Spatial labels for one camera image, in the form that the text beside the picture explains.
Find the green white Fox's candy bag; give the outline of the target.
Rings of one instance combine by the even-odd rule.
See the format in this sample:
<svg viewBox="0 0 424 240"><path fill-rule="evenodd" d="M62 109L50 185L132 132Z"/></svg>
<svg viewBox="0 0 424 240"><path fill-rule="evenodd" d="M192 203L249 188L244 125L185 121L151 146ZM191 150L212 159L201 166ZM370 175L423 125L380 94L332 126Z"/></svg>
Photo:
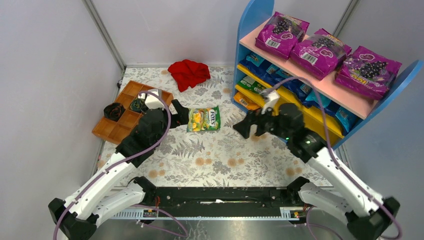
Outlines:
<svg viewBox="0 0 424 240"><path fill-rule="evenodd" d="M221 128L219 106L210 108L190 108L187 132L217 131Z"/></svg>

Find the orange mango candy bag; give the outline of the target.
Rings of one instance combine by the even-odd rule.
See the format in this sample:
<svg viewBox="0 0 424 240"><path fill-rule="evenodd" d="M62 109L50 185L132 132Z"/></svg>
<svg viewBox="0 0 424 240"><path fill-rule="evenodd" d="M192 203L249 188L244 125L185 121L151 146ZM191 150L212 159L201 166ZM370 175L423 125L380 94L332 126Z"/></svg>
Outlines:
<svg viewBox="0 0 424 240"><path fill-rule="evenodd" d="M256 110L260 108L260 105L258 105L257 103L253 102L251 99L249 99L247 96L245 96L244 94L242 94L241 92L237 92L233 99L241 104L243 107L245 107L247 110Z"/></svg>

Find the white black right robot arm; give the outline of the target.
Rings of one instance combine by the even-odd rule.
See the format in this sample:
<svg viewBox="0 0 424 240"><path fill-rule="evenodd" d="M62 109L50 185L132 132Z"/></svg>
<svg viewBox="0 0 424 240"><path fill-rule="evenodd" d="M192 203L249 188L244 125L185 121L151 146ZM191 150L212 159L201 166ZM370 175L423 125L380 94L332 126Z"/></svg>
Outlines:
<svg viewBox="0 0 424 240"><path fill-rule="evenodd" d="M283 103L278 115L273 115L271 108L249 110L233 129L248 139L252 125L256 126L256 136L269 133L286 140L289 151L338 192L335 195L298 177L287 186L292 196L345 223L357 240L376 240L394 223L400 203L394 197L384 198L341 162L327 142L305 126L303 113L295 104Z"/></svg>

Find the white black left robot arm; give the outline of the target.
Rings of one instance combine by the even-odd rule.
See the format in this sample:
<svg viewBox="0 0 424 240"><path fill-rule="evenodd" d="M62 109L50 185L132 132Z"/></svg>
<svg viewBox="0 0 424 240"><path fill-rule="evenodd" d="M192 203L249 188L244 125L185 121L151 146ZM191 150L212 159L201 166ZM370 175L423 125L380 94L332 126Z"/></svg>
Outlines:
<svg viewBox="0 0 424 240"><path fill-rule="evenodd" d="M107 194L119 180L153 155L170 129L188 124L190 110L176 99L171 103L175 114L168 106L148 109L100 170L70 196L54 198L48 204L55 223L53 239L62 232L69 240L88 240L118 212L143 202L160 202L157 187L146 177L136 177L125 189L111 196Z"/></svg>

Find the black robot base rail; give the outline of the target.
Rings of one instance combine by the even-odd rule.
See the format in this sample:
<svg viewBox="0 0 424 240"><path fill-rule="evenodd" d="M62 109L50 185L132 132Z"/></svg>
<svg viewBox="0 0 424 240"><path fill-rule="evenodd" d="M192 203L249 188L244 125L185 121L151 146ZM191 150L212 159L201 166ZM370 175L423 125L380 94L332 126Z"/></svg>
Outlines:
<svg viewBox="0 0 424 240"><path fill-rule="evenodd" d="M146 177L131 183L145 191L140 204L164 210L175 218L271 218L290 210L298 219L309 210L285 187L158 187Z"/></svg>

